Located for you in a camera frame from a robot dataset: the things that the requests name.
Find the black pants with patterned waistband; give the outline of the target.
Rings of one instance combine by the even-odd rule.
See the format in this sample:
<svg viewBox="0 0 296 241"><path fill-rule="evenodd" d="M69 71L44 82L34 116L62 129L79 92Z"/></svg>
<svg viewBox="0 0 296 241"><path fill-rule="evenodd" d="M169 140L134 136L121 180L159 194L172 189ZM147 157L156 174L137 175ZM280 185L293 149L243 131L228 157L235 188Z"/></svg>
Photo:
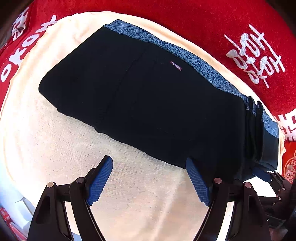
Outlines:
<svg viewBox="0 0 296 241"><path fill-rule="evenodd" d="M205 61L121 20L93 33L41 80L55 108L204 181L278 166L278 126Z"/></svg>

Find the dark red patterned pillow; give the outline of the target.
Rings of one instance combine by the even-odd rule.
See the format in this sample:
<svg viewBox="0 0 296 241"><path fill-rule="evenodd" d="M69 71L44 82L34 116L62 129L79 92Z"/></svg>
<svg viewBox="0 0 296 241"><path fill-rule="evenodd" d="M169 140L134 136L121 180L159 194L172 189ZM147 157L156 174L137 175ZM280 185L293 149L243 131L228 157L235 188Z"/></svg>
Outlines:
<svg viewBox="0 0 296 241"><path fill-rule="evenodd" d="M296 142L285 141L285 153L282 156L282 176L293 184L296 166Z"/></svg>

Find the red blanket with white characters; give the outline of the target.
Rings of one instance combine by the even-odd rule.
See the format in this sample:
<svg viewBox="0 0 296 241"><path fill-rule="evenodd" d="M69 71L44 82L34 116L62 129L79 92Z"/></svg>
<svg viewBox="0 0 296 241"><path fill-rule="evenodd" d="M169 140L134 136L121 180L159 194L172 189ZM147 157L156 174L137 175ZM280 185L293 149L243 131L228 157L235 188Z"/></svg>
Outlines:
<svg viewBox="0 0 296 241"><path fill-rule="evenodd" d="M248 84L295 140L295 35L267 1L33 1L1 47L1 98L46 29L87 11L148 19L198 45Z"/></svg>

